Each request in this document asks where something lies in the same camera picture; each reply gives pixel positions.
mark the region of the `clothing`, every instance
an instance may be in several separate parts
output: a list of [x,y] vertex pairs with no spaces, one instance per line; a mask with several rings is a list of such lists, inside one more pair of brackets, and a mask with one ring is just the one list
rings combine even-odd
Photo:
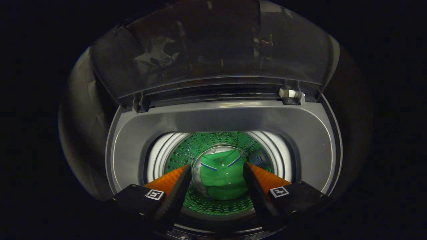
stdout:
[[247,157],[239,150],[231,150],[202,156],[200,178],[208,194],[218,200],[230,200],[247,192],[243,178],[243,164]]

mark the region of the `orange finger pad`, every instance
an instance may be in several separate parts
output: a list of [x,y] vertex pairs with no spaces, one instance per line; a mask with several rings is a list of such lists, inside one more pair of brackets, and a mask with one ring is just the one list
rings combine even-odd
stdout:
[[165,175],[161,176],[160,178],[145,184],[144,187],[151,188],[158,191],[163,191],[166,193],[166,196],[169,196],[173,186],[175,186],[176,181],[178,180],[179,176],[181,175],[185,167],[186,165],[180,168],[177,168],[172,172],[168,172]]
[[272,188],[282,187],[291,184],[285,179],[278,177],[267,170],[264,170],[250,163],[247,164],[249,164],[249,166],[251,167],[252,172],[254,173],[266,195],[268,191]]

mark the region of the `green polo shirt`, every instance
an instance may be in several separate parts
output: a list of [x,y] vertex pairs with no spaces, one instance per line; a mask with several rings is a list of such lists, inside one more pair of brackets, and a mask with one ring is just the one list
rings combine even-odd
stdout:
[[208,194],[218,200],[243,196],[247,191],[243,178],[245,162],[247,158],[237,149],[202,156],[200,178]]

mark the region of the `washing machine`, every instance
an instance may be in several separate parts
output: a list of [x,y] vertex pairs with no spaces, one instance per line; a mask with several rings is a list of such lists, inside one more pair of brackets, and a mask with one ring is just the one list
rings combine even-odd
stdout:
[[200,159],[237,149],[339,198],[367,155],[369,101],[346,50],[297,13],[264,0],[178,1],[124,20],[82,53],[59,133],[99,201],[188,164],[192,181],[166,235],[261,239],[275,231],[260,226],[249,193],[211,198]]

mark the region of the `perforated basket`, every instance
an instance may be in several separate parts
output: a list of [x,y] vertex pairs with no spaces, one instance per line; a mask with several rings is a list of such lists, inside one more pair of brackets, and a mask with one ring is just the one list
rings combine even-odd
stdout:
[[[203,132],[189,136],[176,147],[169,158],[164,173],[192,164],[204,151],[218,144],[231,145],[245,152],[248,156],[261,145],[242,132]],[[208,215],[230,215],[252,208],[249,194],[232,200],[215,200],[203,195],[196,187],[190,186],[184,201],[189,209]]]

